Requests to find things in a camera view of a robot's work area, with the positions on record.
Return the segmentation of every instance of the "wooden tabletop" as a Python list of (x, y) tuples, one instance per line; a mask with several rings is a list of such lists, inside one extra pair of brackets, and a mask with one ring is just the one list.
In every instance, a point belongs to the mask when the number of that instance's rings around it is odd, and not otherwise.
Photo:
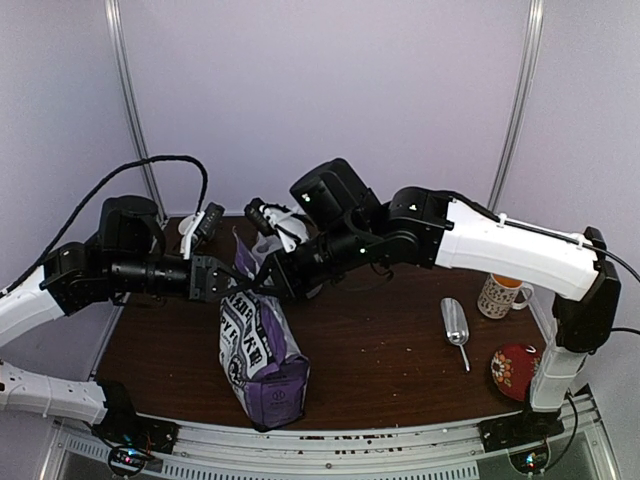
[[(255, 231), (226, 218), (202, 249), (231, 264), (232, 226), (248, 245)], [(175, 245), (177, 221), (167, 229)], [(284, 306), (311, 364), (305, 418), (290, 429), (359, 429), (427, 425), (516, 411), (500, 394), (489, 363), (503, 343), (544, 346), (529, 310), (489, 320), (475, 301), (485, 275), (465, 270), (394, 267), (390, 283), (347, 292), (326, 285), (315, 299)], [(344, 288), (375, 284), (363, 268)], [(445, 340), (440, 300), (464, 307), (471, 331), (471, 372)], [(130, 302), (149, 303), (132, 296)], [(161, 308), (126, 307), (100, 364), (98, 378), (118, 380), (143, 413), (192, 422), (250, 427), (218, 363), (219, 304), (169, 299)]]

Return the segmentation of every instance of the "mug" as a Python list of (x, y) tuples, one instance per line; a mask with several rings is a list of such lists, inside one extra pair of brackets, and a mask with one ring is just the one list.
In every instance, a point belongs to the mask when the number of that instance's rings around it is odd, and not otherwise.
[[(522, 292), (524, 301), (517, 303), (516, 297), (519, 292)], [(497, 320), (504, 318), (512, 308), (522, 310), (529, 305), (532, 297), (532, 285), (491, 273), (478, 297), (478, 309), (485, 317)]]

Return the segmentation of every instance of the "orange liquid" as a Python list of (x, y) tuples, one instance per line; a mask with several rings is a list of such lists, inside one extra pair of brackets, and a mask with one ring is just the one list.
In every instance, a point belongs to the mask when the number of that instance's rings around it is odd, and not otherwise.
[(507, 288), (518, 288), (522, 285), (521, 280), (516, 280), (515, 278), (503, 277), (502, 275), (493, 274), (493, 279), (498, 282), (503, 287)]

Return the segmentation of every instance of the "plastic bag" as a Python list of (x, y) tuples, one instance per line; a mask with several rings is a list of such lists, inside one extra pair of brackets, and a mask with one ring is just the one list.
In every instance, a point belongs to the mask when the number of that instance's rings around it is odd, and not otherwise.
[[(234, 235), (235, 267), (249, 277), (267, 253), (279, 248), (261, 239), (254, 254)], [(220, 321), (220, 364), (254, 428), (266, 431), (302, 417), (309, 360), (300, 352), (278, 299), (237, 293), (222, 300)]]

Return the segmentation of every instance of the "gray wall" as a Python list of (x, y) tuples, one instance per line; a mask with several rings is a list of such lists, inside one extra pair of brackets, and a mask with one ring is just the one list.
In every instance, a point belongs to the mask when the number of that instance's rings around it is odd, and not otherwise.
[[(640, 267), (640, 3), (547, 0), (538, 69), (501, 210), (552, 228), (599, 227)], [(617, 325), (640, 328), (640, 285), (623, 282)], [(637, 337), (615, 333), (586, 377), (623, 478), (640, 470)]]
[[(291, 202), (313, 166), (349, 159), (389, 198), (407, 184), (486, 202), (520, 66), (528, 2), (122, 2), (151, 153), (189, 152), (238, 212)], [(166, 167), (167, 210), (193, 172)]]
[[(101, 0), (5, 0), (0, 13), (0, 284), (40, 254), (109, 170), (133, 160)], [(97, 227), (107, 195), (144, 193), (124, 174), (92, 201), (66, 240)], [(39, 373), (86, 379), (109, 305), (37, 328), (0, 350)], [(34, 478), (49, 423), (0, 413), (0, 478)]]

